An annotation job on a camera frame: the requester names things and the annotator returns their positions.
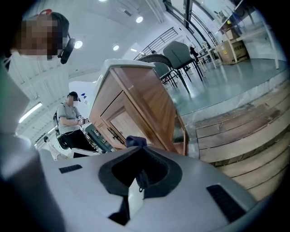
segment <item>wooden steps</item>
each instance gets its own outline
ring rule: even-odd
[[[290,161],[290,84],[196,124],[200,159],[257,199],[275,191]]]

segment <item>ceiling light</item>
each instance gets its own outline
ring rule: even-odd
[[[115,45],[114,47],[113,47],[113,50],[114,51],[116,51],[116,50],[118,50],[119,49],[119,46],[118,45]]]
[[[50,132],[52,132],[53,130],[55,129],[55,127],[54,128],[52,128],[49,132],[47,132],[48,134],[50,133]]]
[[[78,49],[82,46],[82,41],[77,41],[75,44],[74,44],[74,48]]]
[[[136,19],[136,23],[141,23],[143,21],[143,17],[142,16],[139,16],[137,19]]]
[[[40,108],[41,106],[42,106],[41,103],[37,103],[37,105],[35,105],[34,107],[32,107],[31,110],[29,110],[26,114],[24,114],[24,115],[20,118],[19,123],[23,122],[23,120],[24,120],[25,118],[27,118],[29,115],[31,115],[34,111],[36,111],[36,110],[37,110],[38,108]]]

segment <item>gray floor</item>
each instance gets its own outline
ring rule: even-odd
[[[194,111],[218,104],[247,90],[258,86],[276,76],[287,68],[287,62],[279,61],[279,69],[275,69],[274,60],[250,59],[235,65],[221,65],[217,69],[211,63],[207,64],[207,71],[203,72],[203,82],[200,81],[195,70],[183,77],[187,83],[188,94],[178,79],[178,88],[169,83],[165,85],[179,114],[181,116]]]

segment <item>cabinet door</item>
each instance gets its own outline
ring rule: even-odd
[[[107,140],[109,144],[111,144],[115,148],[125,148],[125,145],[122,144],[125,140],[120,142],[116,136],[112,134],[111,129],[104,123],[101,118],[98,118],[95,122],[94,126],[100,132],[100,134]]]
[[[101,118],[124,139],[129,135],[143,137],[148,145],[164,148],[124,92],[112,102]]]

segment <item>wooden cabinet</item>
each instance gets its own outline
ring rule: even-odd
[[[124,148],[133,135],[146,138],[149,146],[187,155],[183,122],[152,68],[110,68],[90,121],[115,148]]]

